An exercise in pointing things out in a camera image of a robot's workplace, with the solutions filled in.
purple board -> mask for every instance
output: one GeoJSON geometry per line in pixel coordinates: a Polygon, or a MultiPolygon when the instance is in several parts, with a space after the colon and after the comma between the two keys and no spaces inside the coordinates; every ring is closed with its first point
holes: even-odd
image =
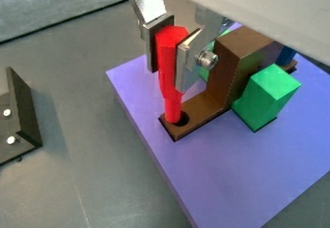
{"type": "MultiPolygon", "coordinates": [[[[230,110],[175,143],[158,119],[164,105],[146,56],[107,72],[196,227],[261,227],[330,170],[330,77],[295,58],[303,85],[273,123],[254,133],[230,110]]],[[[200,80],[184,99],[203,88],[200,80]]]]}

gray floor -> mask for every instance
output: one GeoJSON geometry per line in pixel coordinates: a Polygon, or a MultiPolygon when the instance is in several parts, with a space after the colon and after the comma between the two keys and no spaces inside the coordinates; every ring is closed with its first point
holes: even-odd
{"type": "MultiPolygon", "coordinates": [[[[192,30],[194,5],[166,4],[192,30]]],[[[0,93],[12,66],[33,89],[44,138],[41,149],[0,168],[1,228],[190,227],[104,75],[143,52],[128,3],[0,46],[0,93]]],[[[306,215],[310,226],[299,225],[293,204],[294,220],[279,214],[269,227],[327,227],[326,187],[299,200],[317,223],[306,215]]]]}
{"type": "Polygon", "coordinates": [[[0,0],[0,42],[122,0],[0,0]]]}

gray table surface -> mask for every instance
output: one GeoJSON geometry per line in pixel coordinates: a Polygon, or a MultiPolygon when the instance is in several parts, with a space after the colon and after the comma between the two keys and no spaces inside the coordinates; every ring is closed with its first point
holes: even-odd
{"type": "MultiPolygon", "coordinates": [[[[166,3],[194,29],[194,4],[166,3]]],[[[0,168],[1,228],[190,227],[104,74],[143,52],[128,2],[0,45],[0,93],[11,66],[33,89],[44,139],[0,168]]],[[[269,227],[329,227],[323,182],[269,227]]]]}

brown wooden block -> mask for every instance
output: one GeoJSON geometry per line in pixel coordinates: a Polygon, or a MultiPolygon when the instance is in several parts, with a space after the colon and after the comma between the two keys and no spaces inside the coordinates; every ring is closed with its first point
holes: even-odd
{"type": "Polygon", "coordinates": [[[174,141],[231,108],[243,93],[250,75],[259,66],[275,61],[281,50],[281,43],[245,26],[216,39],[214,52],[219,62],[210,71],[206,90],[182,104],[182,111],[190,117],[187,125],[170,124],[164,114],[160,117],[174,141]]]}

black hole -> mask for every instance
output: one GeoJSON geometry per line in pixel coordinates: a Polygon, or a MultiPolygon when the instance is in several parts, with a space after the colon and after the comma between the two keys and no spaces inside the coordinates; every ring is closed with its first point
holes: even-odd
{"type": "Polygon", "coordinates": [[[180,120],[174,124],[178,127],[183,127],[188,124],[190,122],[190,116],[186,112],[180,112],[180,120]]]}

